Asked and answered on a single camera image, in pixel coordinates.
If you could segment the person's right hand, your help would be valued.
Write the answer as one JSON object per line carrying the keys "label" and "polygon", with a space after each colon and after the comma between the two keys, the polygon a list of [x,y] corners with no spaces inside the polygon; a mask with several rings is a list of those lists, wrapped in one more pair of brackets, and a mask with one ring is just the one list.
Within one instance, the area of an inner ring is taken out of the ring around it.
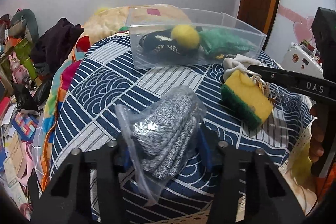
{"label": "person's right hand", "polygon": [[311,139],[309,147],[309,159],[312,163],[315,163],[323,155],[324,149],[322,142],[325,137],[325,122],[322,121],[323,105],[316,103],[310,109],[310,114],[315,117],[311,125]]}

